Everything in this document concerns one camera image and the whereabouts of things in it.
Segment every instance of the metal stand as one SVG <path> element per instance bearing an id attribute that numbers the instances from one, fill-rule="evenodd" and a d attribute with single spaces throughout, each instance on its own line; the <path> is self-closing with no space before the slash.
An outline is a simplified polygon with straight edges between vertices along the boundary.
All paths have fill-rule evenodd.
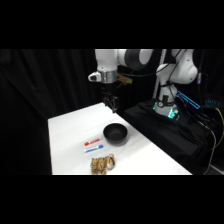
<path id="1" fill-rule="evenodd" d="M 160 65 L 164 64 L 164 61 L 165 61 L 165 58 L 166 58 L 166 53 L 167 53 L 167 49 L 163 49 L 161 59 L 160 59 Z M 154 88 L 154 92 L 153 92 L 153 96 L 152 96 L 153 99 L 156 99 L 156 97 L 157 97 L 158 88 L 159 88 L 159 79 L 157 78 L 155 88 Z"/>

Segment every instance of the small red object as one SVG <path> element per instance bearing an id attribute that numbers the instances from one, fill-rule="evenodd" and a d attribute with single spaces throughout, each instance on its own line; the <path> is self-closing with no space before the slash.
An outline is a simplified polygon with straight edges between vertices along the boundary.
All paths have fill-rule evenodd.
<path id="1" fill-rule="evenodd" d="M 93 140 L 93 141 L 91 141 L 91 142 L 86 142 L 86 143 L 85 143 L 85 146 L 88 146 L 88 145 L 93 144 L 93 143 L 95 143 L 95 142 L 99 142 L 100 140 L 101 140 L 101 138 L 98 138 L 98 139 L 95 139 L 95 140 Z"/>

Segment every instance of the white table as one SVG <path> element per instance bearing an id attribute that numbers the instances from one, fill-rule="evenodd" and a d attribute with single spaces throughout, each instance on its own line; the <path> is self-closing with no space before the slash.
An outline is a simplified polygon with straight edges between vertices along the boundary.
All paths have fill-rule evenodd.
<path id="1" fill-rule="evenodd" d="M 124 143 L 113 146 L 103 136 L 104 128 L 120 123 L 128 129 Z M 54 175 L 91 175 L 92 158 L 114 154 L 116 167 L 108 175 L 191 175 L 103 103 L 48 121 Z M 104 148 L 84 153 L 85 142 L 98 137 Z"/>

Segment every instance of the black bowl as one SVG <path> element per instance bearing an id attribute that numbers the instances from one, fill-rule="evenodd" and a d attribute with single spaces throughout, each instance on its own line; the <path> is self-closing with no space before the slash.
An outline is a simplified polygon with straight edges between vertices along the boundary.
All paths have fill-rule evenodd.
<path id="1" fill-rule="evenodd" d="M 103 134 L 108 142 L 118 144 L 127 137 L 128 130 L 122 124 L 110 124 L 104 129 Z"/>

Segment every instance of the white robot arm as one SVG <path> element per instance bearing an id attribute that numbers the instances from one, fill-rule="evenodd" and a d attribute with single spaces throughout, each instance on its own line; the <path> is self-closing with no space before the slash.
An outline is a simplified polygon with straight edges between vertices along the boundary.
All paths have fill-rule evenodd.
<path id="1" fill-rule="evenodd" d="M 103 101 L 116 112 L 119 107 L 115 96 L 118 66 L 141 70 L 148 64 L 153 49 L 96 49 L 95 53 L 98 71 L 89 76 L 89 81 L 102 83 Z"/>
<path id="2" fill-rule="evenodd" d="M 158 68 L 160 71 L 157 73 L 160 80 L 160 95 L 155 105 L 156 113 L 171 119 L 178 113 L 174 102 L 177 95 L 174 83 L 190 84 L 196 79 L 198 69 L 193 62 L 193 52 L 194 49 L 173 49 L 173 57 L 178 54 L 177 64 L 169 64 L 168 66 L 164 64 Z"/>
<path id="3" fill-rule="evenodd" d="M 89 81 L 102 83 L 103 101 L 106 106 L 111 106 L 113 112 L 116 112 L 119 107 L 118 98 L 115 96 L 118 66 L 122 65 L 134 71 L 141 70 L 150 61 L 153 51 L 153 49 L 95 50 L 98 71 L 89 76 Z M 177 65 L 161 65 L 158 68 L 157 76 L 160 80 L 161 91 L 155 105 L 156 113 L 170 118 L 174 116 L 176 107 L 174 98 L 177 89 L 173 83 L 190 84 L 197 77 L 198 70 L 193 63 L 193 52 L 194 49 L 173 49 L 172 55 L 176 56 Z"/>

